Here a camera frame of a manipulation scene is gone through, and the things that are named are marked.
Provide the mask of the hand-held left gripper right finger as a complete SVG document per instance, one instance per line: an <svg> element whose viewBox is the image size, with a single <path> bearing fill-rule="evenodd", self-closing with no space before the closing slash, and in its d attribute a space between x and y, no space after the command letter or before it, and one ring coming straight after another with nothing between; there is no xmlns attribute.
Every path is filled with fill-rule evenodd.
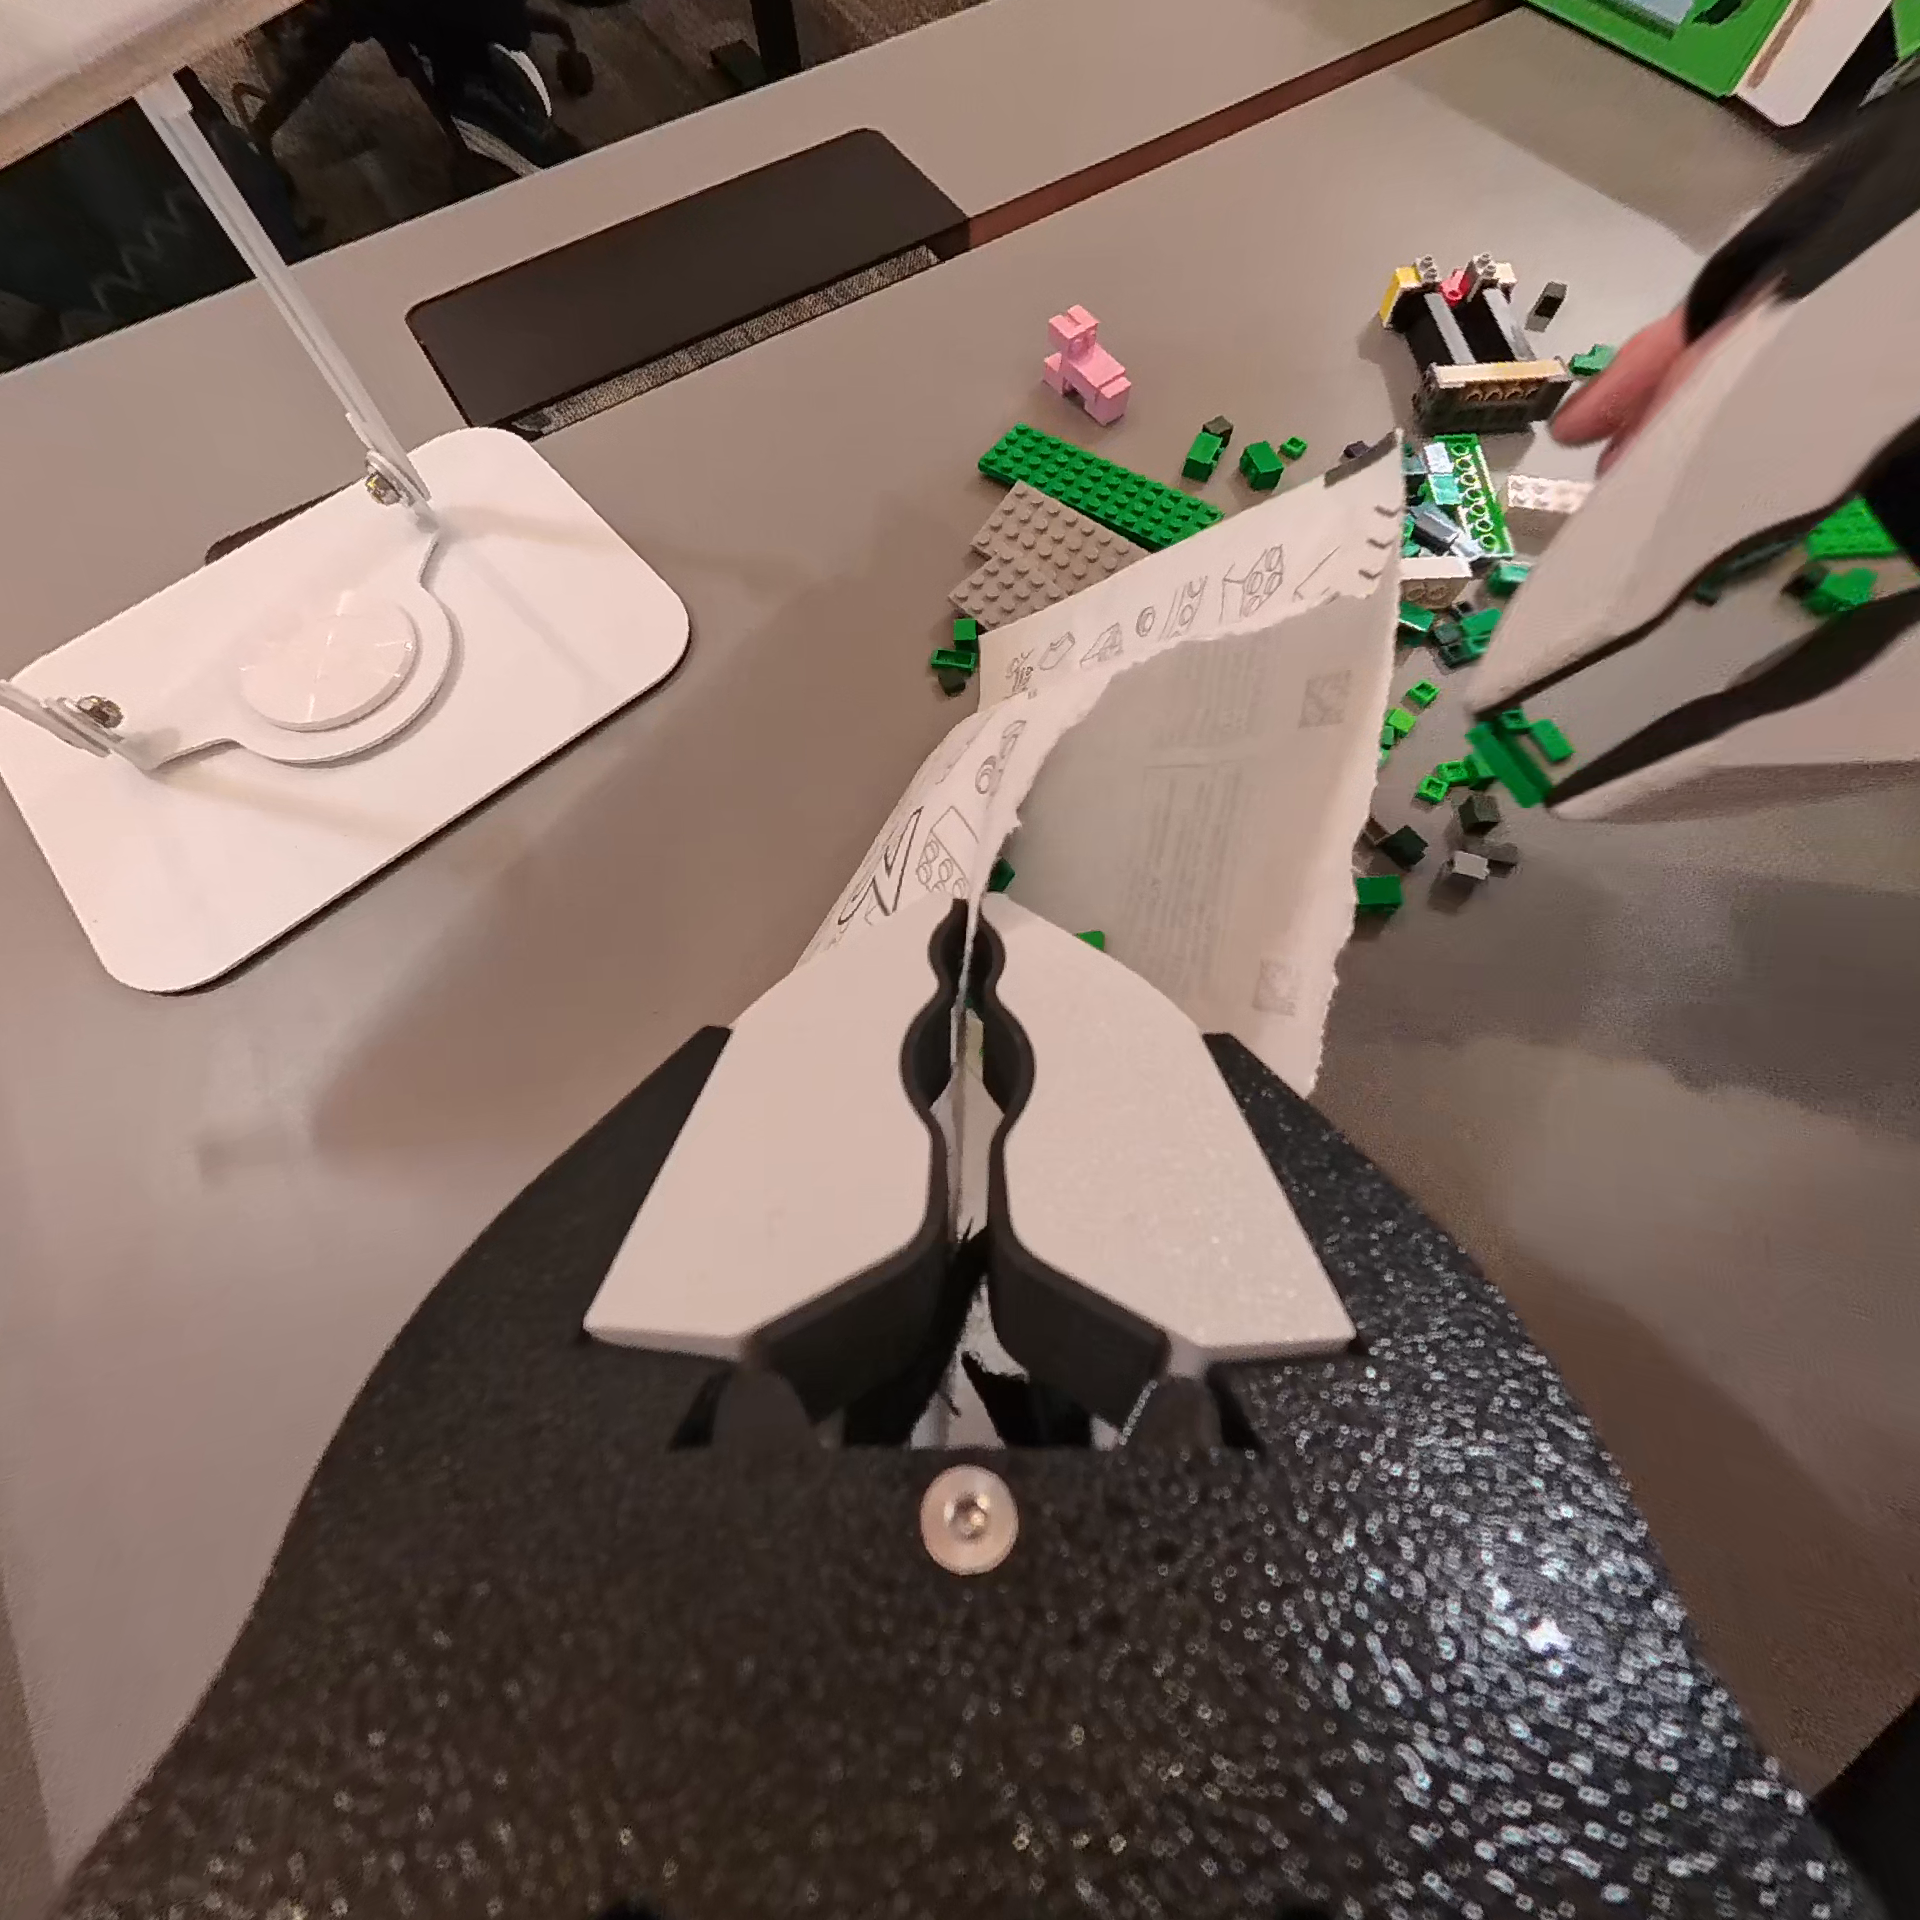
<svg viewBox="0 0 1920 1920"><path fill-rule="evenodd" d="M1042 916L977 924L996 1334L1122 1427L1166 1378L1347 1351L1354 1320L1208 1036Z"/></svg>

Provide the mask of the large green toy baseplate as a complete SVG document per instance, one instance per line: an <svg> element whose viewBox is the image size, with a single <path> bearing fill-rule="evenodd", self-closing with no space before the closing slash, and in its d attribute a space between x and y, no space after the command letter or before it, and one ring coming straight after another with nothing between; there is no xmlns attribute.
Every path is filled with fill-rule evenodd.
<svg viewBox="0 0 1920 1920"><path fill-rule="evenodd" d="M1009 426L983 451L977 470L1007 487L1028 485L1150 552L1208 531L1225 518L1204 497L1027 420Z"/></svg>

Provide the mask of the grey desk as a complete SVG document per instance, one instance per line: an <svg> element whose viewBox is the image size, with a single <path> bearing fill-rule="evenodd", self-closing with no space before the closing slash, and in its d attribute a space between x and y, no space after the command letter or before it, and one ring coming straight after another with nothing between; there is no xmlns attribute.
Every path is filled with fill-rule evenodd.
<svg viewBox="0 0 1920 1920"><path fill-rule="evenodd" d="M1822 134L1511 12L548 443L683 594L662 691L205 992L117 985L5 821L5 1873L54 1877L239 1631L426 1288L798 956L956 718L925 659L1086 300L1118 459L1377 436L1391 264L1621 340ZM1507 1292L1709 1658L1827 1784L1917 1694L1917 790L1518 815L1349 949L1322 1109Z"/></svg>

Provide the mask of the dark cloth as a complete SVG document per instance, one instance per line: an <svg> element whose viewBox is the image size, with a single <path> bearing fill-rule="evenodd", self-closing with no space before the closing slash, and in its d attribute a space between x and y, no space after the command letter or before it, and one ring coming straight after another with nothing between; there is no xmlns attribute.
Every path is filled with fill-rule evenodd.
<svg viewBox="0 0 1920 1920"><path fill-rule="evenodd" d="M1919 1911L1919 1698L1833 1784L1814 1810L1888 1913Z"/></svg>

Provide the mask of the narrow green toy plate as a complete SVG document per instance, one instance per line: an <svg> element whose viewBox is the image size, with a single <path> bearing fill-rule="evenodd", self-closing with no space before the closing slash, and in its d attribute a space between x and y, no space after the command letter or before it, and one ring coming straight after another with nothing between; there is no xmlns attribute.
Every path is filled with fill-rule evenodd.
<svg viewBox="0 0 1920 1920"><path fill-rule="evenodd" d="M1557 769L1576 756L1576 745L1562 726L1532 716L1524 706L1499 706L1478 716L1467 729L1469 745L1503 790L1524 808L1551 802Z"/></svg>

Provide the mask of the grey toy baseplate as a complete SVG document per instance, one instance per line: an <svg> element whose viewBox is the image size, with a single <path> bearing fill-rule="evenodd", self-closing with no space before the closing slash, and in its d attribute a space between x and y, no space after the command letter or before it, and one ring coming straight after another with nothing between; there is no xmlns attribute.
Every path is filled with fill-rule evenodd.
<svg viewBox="0 0 1920 1920"><path fill-rule="evenodd" d="M1042 565L1021 556L994 554L977 563L950 588L948 598L958 615L990 630L1099 584L1110 573L1103 563Z"/></svg>
<svg viewBox="0 0 1920 1920"><path fill-rule="evenodd" d="M973 533L971 550L1049 598L1072 596L1149 556L1139 542L1028 481L1009 485Z"/></svg>

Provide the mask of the person's right hand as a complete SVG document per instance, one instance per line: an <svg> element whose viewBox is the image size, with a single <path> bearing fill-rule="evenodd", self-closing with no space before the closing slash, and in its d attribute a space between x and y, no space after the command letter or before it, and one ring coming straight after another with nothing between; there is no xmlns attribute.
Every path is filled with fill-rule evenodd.
<svg viewBox="0 0 1920 1920"><path fill-rule="evenodd" d="M1684 386L1701 340L1684 306L1640 327L1610 363L1581 382L1549 422L1558 443L1597 445L1600 470L1614 466L1650 419Z"/></svg>

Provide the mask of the white desk lamp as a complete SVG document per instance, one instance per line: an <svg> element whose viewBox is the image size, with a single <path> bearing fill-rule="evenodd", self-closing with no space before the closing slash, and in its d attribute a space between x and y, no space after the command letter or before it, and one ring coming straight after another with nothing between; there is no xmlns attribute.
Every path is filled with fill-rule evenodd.
<svg viewBox="0 0 1920 1920"><path fill-rule="evenodd" d="M108 971L205 987L683 661L685 600L535 443L411 451L178 68L277 3L5 3L5 163L134 98L331 384L363 478L5 680L5 787Z"/></svg>

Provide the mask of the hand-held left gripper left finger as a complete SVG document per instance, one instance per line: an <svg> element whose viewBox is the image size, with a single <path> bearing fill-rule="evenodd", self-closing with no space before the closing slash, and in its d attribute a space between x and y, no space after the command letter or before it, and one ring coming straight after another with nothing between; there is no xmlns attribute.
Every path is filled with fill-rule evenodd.
<svg viewBox="0 0 1920 1920"><path fill-rule="evenodd" d="M784 1378L813 1418L901 1376L948 1269L969 903L925 899L803 958L712 1065L584 1330Z"/></svg>

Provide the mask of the black toy brick assembly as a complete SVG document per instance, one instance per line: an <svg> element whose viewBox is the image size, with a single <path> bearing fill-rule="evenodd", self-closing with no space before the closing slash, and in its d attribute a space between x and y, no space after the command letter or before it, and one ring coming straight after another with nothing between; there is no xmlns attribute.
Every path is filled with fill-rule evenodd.
<svg viewBox="0 0 1920 1920"><path fill-rule="evenodd" d="M1395 268L1379 319L1414 356L1414 419L1431 438L1520 432L1572 394L1570 361L1526 333L1511 298L1517 283L1515 266L1492 253L1450 274L1433 256Z"/></svg>

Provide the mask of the green toy box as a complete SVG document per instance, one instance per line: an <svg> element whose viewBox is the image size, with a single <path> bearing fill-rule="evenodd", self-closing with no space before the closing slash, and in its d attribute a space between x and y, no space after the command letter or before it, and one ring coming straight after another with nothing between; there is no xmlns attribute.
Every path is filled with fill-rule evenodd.
<svg viewBox="0 0 1920 1920"><path fill-rule="evenodd" d="M1867 96L1917 72L1917 1L1536 1L1547 12L1778 129L1801 127L1844 70Z"/></svg>

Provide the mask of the pile of green toy bricks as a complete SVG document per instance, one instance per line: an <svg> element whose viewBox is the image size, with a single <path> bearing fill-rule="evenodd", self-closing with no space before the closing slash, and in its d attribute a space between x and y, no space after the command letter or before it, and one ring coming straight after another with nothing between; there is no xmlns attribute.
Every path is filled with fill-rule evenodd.
<svg viewBox="0 0 1920 1920"><path fill-rule="evenodd" d="M1734 571L1753 571L1753 562L1759 556L1774 556L1768 552L1770 546L1801 542L1808 548L1808 560L1789 577L1785 592L1795 596L1795 602L1804 611L1822 615L1820 624L1869 600L1877 600L1883 575L1871 565L1858 565L1852 571L1829 565L1829 560L1867 558L1867 546L1860 539L1852 539L1852 542L1833 544L1833 550L1816 550L1822 541L1814 537L1825 533L1831 522L1848 522L1850 529L1854 529L1854 522L1865 516L1873 522L1875 531L1888 535L1885 542L1890 544L1890 552L1896 550L1892 544L1892 525L1883 523L1883 518L1875 514L1877 504L1883 502L1869 499L1848 501L1837 506L1833 514L1812 523L1810 529L1795 523L1757 535L1709 565L1707 573L1696 579L1688 592L1684 592L1684 598L1696 598L1703 581L1730 584ZM1093 613L1082 621L1082 615L1076 613L1053 636L1040 636L1032 644L1021 640L1017 644L1017 657L1004 663L1006 684L996 693L996 699L1025 701L1028 695L1040 697L1047 684L1061 678L1059 666L1063 666L1063 661L1074 665L1076 670L1086 668L1089 684L1107 684L1122 668L1147 663L1149 659L1177 655L1190 642L1259 636L1276 621L1282 621L1284 615L1332 605L1341 600L1341 594L1333 588L1320 596L1311 592L1299 602L1295 598L1276 598L1282 586L1293 592L1295 586L1311 584L1309 571L1286 571L1288 563L1292 562L1284 562L1282 546L1276 544L1269 558L1257 554L1250 571L1236 571L1232 577L1223 571L1215 584L1225 588L1227 611L1213 607L1206 581L1196 584L1189 579L1187 567L1177 565L1175 571L1179 577L1175 579L1175 586L1179 590L1170 588L1168 605L1160 605L1158 598L1149 596L1143 611L1120 615L1118 621L1107 617L1107 623L1101 623ZM1389 619L1389 636L1395 645L1402 638L1431 642L1442 663L1467 666L1484 659L1482 642L1494 642L1505 609L1511 609L1511 602L1490 602L1475 611L1461 611L1456 604L1446 609L1398 604ZM1076 621L1091 621L1095 628L1091 636L1082 634ZM1549 672L1536 672L1530 682L1518 687L1505 699L1505 705L1488 695L1476 710L1488 712L1499 706L1522 706L1526 699L1538 697L1549 684L1558 684L1564 672L1558 666Z"/></svg>

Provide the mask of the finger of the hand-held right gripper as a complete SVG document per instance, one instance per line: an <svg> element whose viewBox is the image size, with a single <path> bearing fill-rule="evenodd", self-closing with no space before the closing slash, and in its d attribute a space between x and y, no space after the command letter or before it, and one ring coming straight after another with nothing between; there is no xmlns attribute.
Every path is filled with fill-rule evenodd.
<svg viewBox="0 0 1920 1920"><path fill-rule="evenodd" d="M1684 821L1919 777L1919 588L1835 615L1738 684L1675 706L1551 790L1570 821Z"/></svg>
<svg viewBox="0 0 1920 1920"><path fill-rule="evenodd" d="M1919 243L1883 239L1801 298L1717 335L1530 573L1475 708L1526 699L1644 638L1736 550L1860 493L1919 417Z"/></svg>

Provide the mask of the pink toy brick pig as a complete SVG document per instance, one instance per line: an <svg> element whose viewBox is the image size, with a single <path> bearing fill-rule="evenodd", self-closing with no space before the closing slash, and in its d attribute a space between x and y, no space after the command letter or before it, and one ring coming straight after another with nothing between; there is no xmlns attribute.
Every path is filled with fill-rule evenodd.
<svg viewBox="0 0 1920 1920"><path fill-rule="evenodd" d="M1133 382L1124 361L1101 340L1095 312L1072 304L1053 314L1049 346L1042 373L1049 390L1072 398L1101 424L1124 419Z"/></svg>

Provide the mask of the white printed paper bag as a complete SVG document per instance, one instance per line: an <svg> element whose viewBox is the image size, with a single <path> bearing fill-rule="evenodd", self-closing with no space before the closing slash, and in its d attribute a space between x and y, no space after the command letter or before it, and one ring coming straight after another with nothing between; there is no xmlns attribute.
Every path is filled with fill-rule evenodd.
<svg viewBox="0 0 1920 1920"><path fill-rule="evenodd" d="M1396 645L1404 436L1240 512L992 636L971 718L927 754L819 926L811 958L925 899L1042 916L1139 971L1232 1038L1288 1090L1318 1082L1339 968L1358 916L1354 846L1377 779ZM1190 642L1089 684L1063 661L1040 697L996 699L1021 640L1076 613L1107 623L1168 605L1177 565L1229 609L1221 573L1282 546L1332 605L1259 636ZM1091 621L1080 630L1091 636Z"/></svg>

